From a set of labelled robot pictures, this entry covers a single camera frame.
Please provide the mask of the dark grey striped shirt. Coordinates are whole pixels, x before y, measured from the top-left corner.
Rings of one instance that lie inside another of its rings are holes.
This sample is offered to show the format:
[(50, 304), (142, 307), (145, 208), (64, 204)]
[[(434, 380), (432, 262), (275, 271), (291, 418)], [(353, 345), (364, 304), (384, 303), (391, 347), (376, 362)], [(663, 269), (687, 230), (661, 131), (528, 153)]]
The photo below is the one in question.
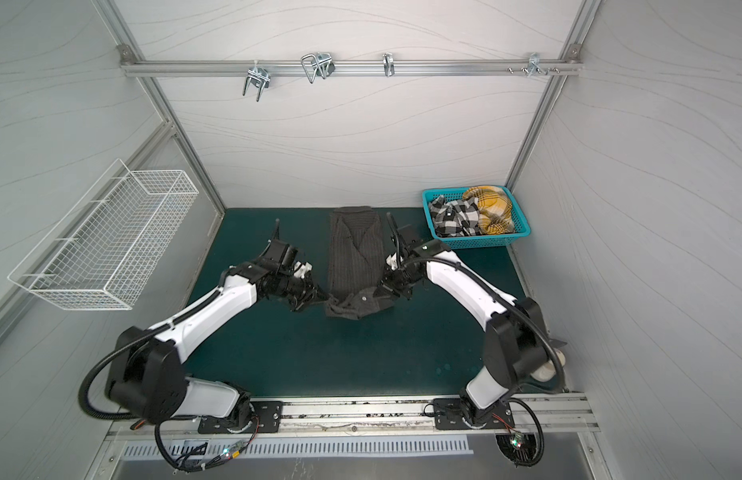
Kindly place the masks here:
[(329, 318), (360, 320), (394, 306), (381, 283), (385, 274), (380, 215), (368, 206), (342, 207), (330, 216)]

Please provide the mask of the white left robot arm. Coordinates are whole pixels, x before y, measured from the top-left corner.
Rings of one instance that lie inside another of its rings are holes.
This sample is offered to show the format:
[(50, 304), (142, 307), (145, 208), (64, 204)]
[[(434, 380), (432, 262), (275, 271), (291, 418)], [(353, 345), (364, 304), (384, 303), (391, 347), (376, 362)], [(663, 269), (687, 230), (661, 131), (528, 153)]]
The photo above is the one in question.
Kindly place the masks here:
[(158, 426), (171, 420), (210, 418), (232, 432), (249, 427), (255, 415), (250, 395), (229, 382), (192, 377), (185, 363), (209, 337), (262, 299), (283, 300), (293, 312), (327, 300), (312, 266), (296, 259), (297, 248), (278, 239), (250, 261), (233, 265), (210, 292), (147, 329), (131, 327), (115, 349), (84, 377), (78, 404), (99, 420), (142, 420)]

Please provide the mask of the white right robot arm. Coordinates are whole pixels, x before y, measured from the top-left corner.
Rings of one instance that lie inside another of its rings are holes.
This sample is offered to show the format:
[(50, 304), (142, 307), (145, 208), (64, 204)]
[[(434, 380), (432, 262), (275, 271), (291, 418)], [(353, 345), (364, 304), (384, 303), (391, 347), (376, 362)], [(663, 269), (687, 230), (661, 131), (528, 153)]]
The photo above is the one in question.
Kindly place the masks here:
[(428, 280), (451, 295), (484, 332), (483, 367), (459, 396), (457, 411), (469, 428), (485, 427), (496, 412), (545, 366), (552, 367), (554, 394), (566, 389), (565, 367), (550, 338), (540, 305), (490, 284), (443, 241), (425, 241), (409, 225), (388, 217), (395, 251), (387, 258), (384, 292), (410, 298)]

